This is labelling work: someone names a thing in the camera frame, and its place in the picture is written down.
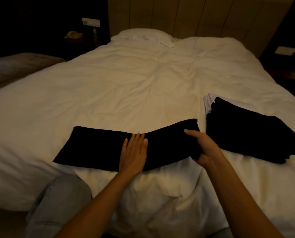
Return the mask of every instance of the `nightstand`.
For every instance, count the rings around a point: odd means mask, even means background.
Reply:
[[[295,96],[295,73],[284,70],[266,69],[277,84],[284,87]]]
[[[98,40],[82,37],[80,39],[64,38],[64,57],[66,61],[74,59],[82,54],[90,52],[101,46]]]

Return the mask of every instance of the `headboard panel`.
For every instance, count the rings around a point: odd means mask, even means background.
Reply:
[[[261,55],[294,0],[108,0],[110,35],[154,28],[173,37],[234,37]]]

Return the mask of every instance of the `person's left hand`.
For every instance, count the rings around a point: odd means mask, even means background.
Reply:
[[[136,177],[142,172],[147,158],[148,140],[144,138],[144,133],[132,134],[130,141],[125,139],[119,164],[119,172]]]

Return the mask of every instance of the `forearm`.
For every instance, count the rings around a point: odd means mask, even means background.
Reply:
[[[234,238],[283,238],[264,215],[228,160],[210,162],[206,171]]]
[[[55,238],[100,238],[122,194],[132,180],[133,177],[125,173],[117,173],[110,183],[58,232]]]

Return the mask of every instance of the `white switch plate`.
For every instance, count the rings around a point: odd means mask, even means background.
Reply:
[[[292,48],[292,47],[278,47],[277,50],[274,53],[280,54],[280,55],[293,56],[293,54],[295,53],[295,48]]]
[[[100,20],[83,17],[82,23],[87,26],[100,27]]]

